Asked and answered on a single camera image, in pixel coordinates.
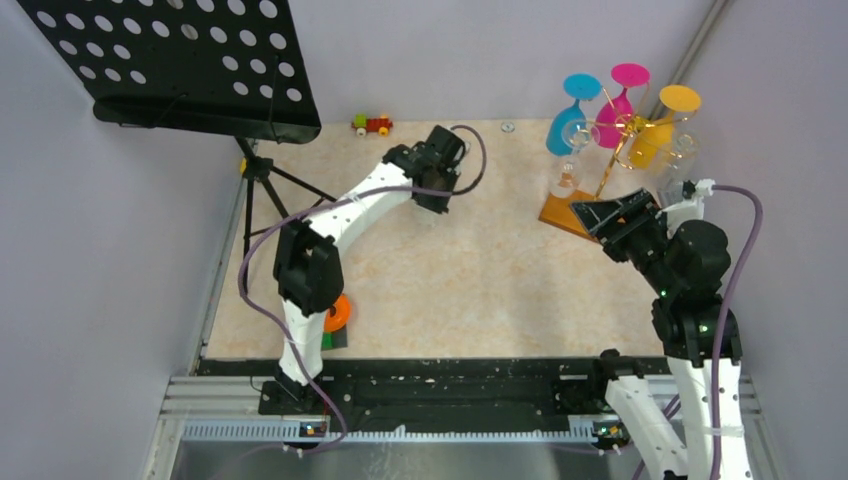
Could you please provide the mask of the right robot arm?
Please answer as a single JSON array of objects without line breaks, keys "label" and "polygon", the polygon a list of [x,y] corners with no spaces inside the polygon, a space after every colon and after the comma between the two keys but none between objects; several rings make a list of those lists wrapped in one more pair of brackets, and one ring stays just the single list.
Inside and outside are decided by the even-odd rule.
[{"label": "right robot arm", "polygon": [[589,404],[613,412],[653,479],[751,479],[739,383],[741,339],[722,278],[726,233],[695,198],[662,207],[639,189],[571,210],[613,261],[631,263],[657,297],[652,324],[677,387],[684,433],[656,404],[638,363],[608,350],[593,362]]}]

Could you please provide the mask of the short clear glass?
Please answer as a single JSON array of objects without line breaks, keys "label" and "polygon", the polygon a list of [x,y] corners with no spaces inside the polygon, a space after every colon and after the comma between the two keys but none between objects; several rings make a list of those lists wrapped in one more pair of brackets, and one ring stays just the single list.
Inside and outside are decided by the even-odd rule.
[{"label": "short clear glass", "polygon": [[575,149],[571,155],[553,156],[553,167],[549,177],[549,192],[555,198],[565,199],[578,190],[584,173],[585,150],[595,142],[593,125],[585,123],[573,137]]}]

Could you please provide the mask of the tall clear wine glass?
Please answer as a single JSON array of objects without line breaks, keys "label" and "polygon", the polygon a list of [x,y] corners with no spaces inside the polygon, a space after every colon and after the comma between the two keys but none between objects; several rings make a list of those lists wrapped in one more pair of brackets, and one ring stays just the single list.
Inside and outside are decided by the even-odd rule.
[{"label": "tall clear wine glass", "polygon": [[683,184],[688,179],[700,149],[699,140],[689,131],[672,136],[666,150],[661,151],[657,173],[657,194],[662,207],[684,199]]}]

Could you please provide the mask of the blue wine glass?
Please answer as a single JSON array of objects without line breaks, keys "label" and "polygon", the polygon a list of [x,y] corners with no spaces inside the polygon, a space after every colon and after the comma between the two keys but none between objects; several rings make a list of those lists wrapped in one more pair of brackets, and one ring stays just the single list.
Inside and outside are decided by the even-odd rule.
[{"label": "blue wine glass", "polygon": [[548,152],[557,157],[573,153],[573,137],[586,123],[581,103],[596,98],[602,91],[602,85],[589,73],[575,73],[564,79],[563,90],[574,102],[554,117],[546,137]]}]

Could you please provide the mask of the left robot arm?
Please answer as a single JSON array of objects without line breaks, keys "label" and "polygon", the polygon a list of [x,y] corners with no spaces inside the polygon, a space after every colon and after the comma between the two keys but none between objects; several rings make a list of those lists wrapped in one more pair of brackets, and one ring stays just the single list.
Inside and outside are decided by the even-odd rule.
[{"label": "left robot arm", "polygon": [[466,142],[435,126],[412,146],[390,148],[355,187],[333,204],[283,225],[272,274],[287,329],[275,380],[297,413],[319,404],[325,317],[342,297],[342,257],[376,221],[408,201],[431,212],[447,210],[467,154]]}]

